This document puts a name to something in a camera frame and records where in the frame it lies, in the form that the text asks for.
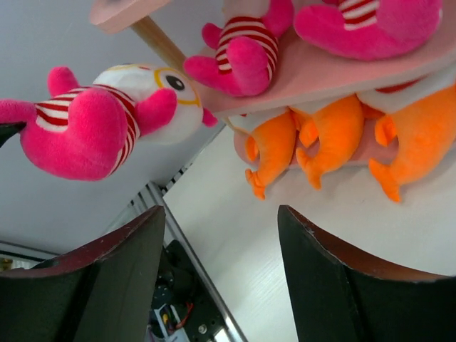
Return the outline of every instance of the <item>wooden shelf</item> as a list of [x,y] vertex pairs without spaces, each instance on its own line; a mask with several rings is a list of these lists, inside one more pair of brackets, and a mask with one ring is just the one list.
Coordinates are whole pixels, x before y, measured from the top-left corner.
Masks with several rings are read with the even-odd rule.
[[[232,98],[200,84],[197,90],[204,106],[218,118],[225,118],[411,81],[456,61],[456,1],[444,0],[443,9],[438,32],[405,56],[354,61],[311,46],[290,30],[281,41],[279,67],[267,92],[251,98]],[[213,55],[207,49],[203,53]]]
[[[367,165],[369,159],[371,159],[372,157],[374,157],[379,162],[385,162],[388,164],[394,159],[394,157],[398,153],[397,139],[395,141],[393,141],[388,147],[383,147],[383,146],[379,145],[375,141],[374,126],[375,126],[374,120],[366,121],[366,123],[364,125],[363,137],[361,138],[359,147],[356,150],[356,152],[353,154],[353,157],[350,159],[350,161],[346,164],[346,166]],[[258,160],[255,160],[254,162],[250,162],[247,159],[245,149],[244,149],[246,138],[247,138],[247,136],[245,134],[242,134],[239,132],[234,132],[234,149],[236,150],[236,153],[243,161],[245,161],[249,165],[258,167],[258,162],[259,162]],[[306,149],[297,140],[296,146],[305,149],[305,151],[307,151],[307,153],[310,156],[314,156],[318,151],[319,143],[317,141],[309,149]],[[294,168],[298,168],[298,167],[299,167],[299,165],[297,164],[297,161],[296,161],[296,154],[294,154],[293,160],[290,163],[290,168],[294,169]]]
[[105,33],[117,33],[172,0],[95,0],[90,22]]

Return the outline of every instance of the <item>red wire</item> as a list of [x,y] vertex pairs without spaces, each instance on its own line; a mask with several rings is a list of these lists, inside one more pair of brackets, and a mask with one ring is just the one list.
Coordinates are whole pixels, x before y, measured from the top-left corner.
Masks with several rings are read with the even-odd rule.
[[187,304],[187,314],[181,320],[181,322],[176,324],[176,329],[175,330],[181,329],[187,323],[187,319],[189,318],[190,314],[192,313],[193,306],[194,306],[193,303],[186,303],[186,304]]

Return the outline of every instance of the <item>wooden dowel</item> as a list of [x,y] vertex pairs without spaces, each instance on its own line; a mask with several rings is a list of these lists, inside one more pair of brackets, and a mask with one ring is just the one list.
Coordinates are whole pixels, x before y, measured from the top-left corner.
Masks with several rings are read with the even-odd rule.
[[222,121],[229,127],[231,128],[233,131],[237,131],[236,128],[234,128],[233,124],[231,123],[231,121],[229,120],[229,118],[223,118]]
[[136,21],[131,28],[171,68],[184,73],[185,55],[149,16]]

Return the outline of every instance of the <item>stuffed animal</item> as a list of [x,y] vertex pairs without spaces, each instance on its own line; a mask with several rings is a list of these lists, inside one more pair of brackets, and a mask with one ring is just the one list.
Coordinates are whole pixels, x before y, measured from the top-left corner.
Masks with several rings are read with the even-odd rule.
[[296,142],[296,122],[286,107],[265,110],[229,118],[231,126],[248,135],[245,149],[250,161],[259,156],[258,170],[245,171],[247,182],[259,199],[264,192],[290,165]]
[[52,98],[39,103],[0,100],[0,123],[22,125],[21,144],[40,169],[70,180],[101,180],[114,173],[138,139],[178,143],[201,122],[217,123],[176,70],[125,64],[80,86],[70,69],[48,77]]
[[206,24],[204,42],[215,58],[193,56],[184,63],[196,81],[232,96],[258,95],[273,77],[278,39],[293,23],[291,0],[224,0],[226,24]]
[[386,195],[401,202],[400,186],[428,175],[456,138],[456,63],[424,78],[358,93],[358,98],[384,112],[375,124],[383,146],[398,139],[395,159],[384,165],[369,161],[372,175]]
[[321,176],[348,162],[358,148],[364,128],[363,108],[356,95],[350,95],[292,105],[290,109],[296,114],[299,140],[304,147],[320,141],[314,157],[302,148],[296,150],[299,166],[319,190]]
[[370,61],[415,50],[437,30],[442,0],[325,0],[303,7],[294,28],[338,56]]

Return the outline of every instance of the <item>striped sleeve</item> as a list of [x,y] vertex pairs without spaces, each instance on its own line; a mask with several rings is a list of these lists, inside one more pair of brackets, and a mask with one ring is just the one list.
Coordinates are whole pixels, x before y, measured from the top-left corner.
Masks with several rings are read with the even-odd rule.
[[120,104],[122,105],[125,115],[127,117],[127,139],[122,150],[120,150],[118,153],[117,160],[115,161],[115,164],[109,174],[111,175],[125,163],[127,158],[130,156],[131,152],[133,151],[136,141],[140,137],[140,129],[138,127],[138,124],[136,123],[136,120],[134,119],[135,102],[130,96],[128,96],[124,92],[116,88],[110,87],[109,85],[94,84],[93,86],[96,88],[105,89],[109,93],[111,93],[115,98],[117,98]]
[[54,133],[65,132],[68,128],[68,108],[71,101],[89,87],[80,87],[47,101],[35,103],[38,117],[37,126]]
[[219,40],[219,47],[216,52],[216,60],[221,74],[232,72],[232,67],[227,58],[228,43],[236,37],[245,36],[258,42],[268,57],[268,75],[271,79],[277,66],[278,41],[273,33],[266,28],[263,21],[248,16],[235,17],[227,22]]
[[345,29],[353,31],[377,22],[379,0],[340,0],[339,10],[345,20]]

